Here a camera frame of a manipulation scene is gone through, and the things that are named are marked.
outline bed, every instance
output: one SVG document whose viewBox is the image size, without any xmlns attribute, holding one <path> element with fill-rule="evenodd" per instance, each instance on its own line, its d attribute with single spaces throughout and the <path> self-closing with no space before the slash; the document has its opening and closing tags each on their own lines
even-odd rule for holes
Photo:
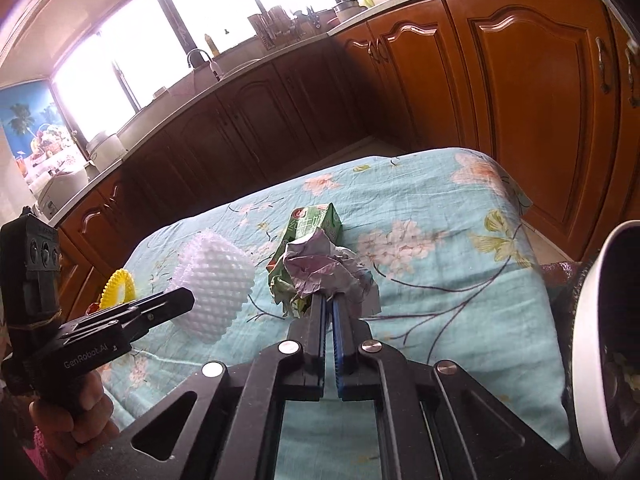
<svg viewBox="0 0 640 480">
<path fill-rule="evenodd" d="M 340 244 L 363 258 L 380 287 L 374 337 L 415 361 L 458 362 L 556 449 L 565 446 L 556 330 L 520 221 L 530 203 L 490 158 L 457 148 L 340 164 L 143 240 L 125 266 L 139 297 L 167 288 L 180 248 L 205 229 L 251 256 L 255 285 L 216 343 L 168 322 L 103 367 L 116 423 L 126 427 L 204 362 L 250 361 L 286 336 L 290 318 L 271 299 L 265 264 L 293 209 L 328 202 L 342 221 Z M 437 312 L 446 314 L 429 316 Z M 379 478 L 372 402 L 338 400 L 332 345 L 326 362 L 324 399 L 287 403 L 276 478 Z"/>
</svg>

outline faucet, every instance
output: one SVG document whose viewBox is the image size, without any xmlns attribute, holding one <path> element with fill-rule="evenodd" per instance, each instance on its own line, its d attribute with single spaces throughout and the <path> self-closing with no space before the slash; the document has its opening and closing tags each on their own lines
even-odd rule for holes
<svg viewBox="0 0 640 480">
<path fill-rule="evenodd" d="M 204 52 L 204 55 L 207 56 L 207 59 L 209 59 L 209 68 L 213 72 L 213 75 L 216 77 L 216 79 L 220 81 L 219 74 L 223 73 L 222 69 L 217 62 L 211 59 L 211 56 L 206 50 L 203 50 L 201 48 L 194 48 L 187 53 L 187 65 L 189 66 L 189 68 L 193 68 L 193 65 L 191 64 L 191 54 L 193 54 L 194 52 Z"/>
<path fill-rule="evenodd" d="M 193 65 L 191 64 L 191 54 L 193 54 L 194 52 L 204 52 L 204 55 L 207 56 L 207 59 L 209 59 L 209 64 L 211 65 L 211 62 L 213 60 L 211 59 L 209 53 L 201 48 L 194 48 L 187 53 L 187 65 L 189 66 L 189 68 L 193 68 Z"/>
</svg>

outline human hand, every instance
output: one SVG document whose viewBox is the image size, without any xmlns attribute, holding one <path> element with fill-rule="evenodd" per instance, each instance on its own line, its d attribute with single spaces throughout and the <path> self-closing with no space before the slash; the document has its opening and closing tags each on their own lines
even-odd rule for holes
<svg viewBox="0 0 640 480">
<path fill-rule="evenodd" d="M 113 403 L 104 394 L 97 371 L 85 376 L 79 402 L 85 411 L 76 420 L 64 408 L 46 400 L 36 400 L 29 406 L 31 419 L 40 428 L 47 449 L 70 466 L 77 465 L 120 433 L 110 419 Z"/>
</svg>

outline kitchen cabinet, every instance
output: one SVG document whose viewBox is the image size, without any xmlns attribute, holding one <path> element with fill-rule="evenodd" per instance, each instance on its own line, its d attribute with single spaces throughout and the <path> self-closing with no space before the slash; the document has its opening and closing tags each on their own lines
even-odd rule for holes
<svg viewBox="0 0 640 480">
<path fill-rule="evenodd" d="M 628 35 L 610 16 L 616 38 L 620 82 L 620 126 L 616 158 L 602 206 L 585 256 L 599 249 L 612 229 L 640 219 L 640 55 L 633 54 Z"/>
<path fill-rule="evenodd" d="M 161 227 L 138 184 L 122 170 L 111 173 L 96 189 L 111 223 L 130 248 Z"/>
<path fill-rule="evenodd" d="M 84 316 L 87 307 L 92 303 L 97 303 L 104 290 L 104 286 L 107 284 L 107 280 L 108 278 L 98 272 L 95 267 L 92 267 L 74 301 L 74 305 L 68 316 L 69 321 Z"/>
<path fill-rule="evenodd" d="M 89 263 L 105 276 L 111 276 L 121 268 L 131 251 L 96 189 L 66 217 L 62 230 Z"/>
<path fill-rule="evenodd" d="M 67 319 L 93 266 L 62 229 L 58 229 L 58 237 L 60 238 L 58 295 L 62 319 Z"/>
<path fill-rule="evenodd" d="M 273 62 L 320 157 L 365 137 L 337 63 L 326 41 Z"/>
<path fill-rule="evenodd" d="M 368 23 L 385 85 L 397 85 L 390 95 L 408 107 L 412 125 L 404 128 L 415 129 L 415 148 L 476 147 L 465 69 L 443 0 L 386 12 Z"/>
<path fill-rule="evenodd" d="M 479 149 L 533 200 L 525 218 L 580 259 L 618 132 L 616 53 L 600 0 L 446 0 Z"/>
<path fill-rule="evenodd" d="M 397 80 L 384 72 L 367 23 L 339 32 L 333 41 L 366 133 L 404 150 L 412 150 L 415 145 L 413 125 L 404 97 L 398 93 Z"/>
<path fill-rule="evenodd" d="M 271 63 L 226 83 L 216 95 L 269 184 L 283 182 L 319 160 Z"/>
<path fill-rule="evenodd" d="M 203 210 L 268 186 L 214 94 L 188 108 L 165 131 L 202 185 Z"/>
<path fill-rule="evenodd" d="M 122 166 L 146 196 L 161 226 L 202 212 L 201 184 L 160 130 Z"/>
</svg>

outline rice cooker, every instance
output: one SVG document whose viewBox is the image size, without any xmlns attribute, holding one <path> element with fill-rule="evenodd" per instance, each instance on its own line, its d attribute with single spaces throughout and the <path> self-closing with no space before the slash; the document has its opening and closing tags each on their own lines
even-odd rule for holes
<svg viewBox="0 0 640 480">
<path fill-rule="evenodd" d="M 62 171 L 52 176 L 45 184 L 38 198 L 38 208 L 47 219 L 51 220 L 88 183 L 89 177 L 84 167 L 75 171 Z"/>
<path fill-rule="evenodd" d="M 122 158 L 127 150 L 115 134 L 100 132 L 91 139 L 86 146 L 89 158 L 94 162 L 98 171 L 106 170 L 116 160 Z"/>
</svg>

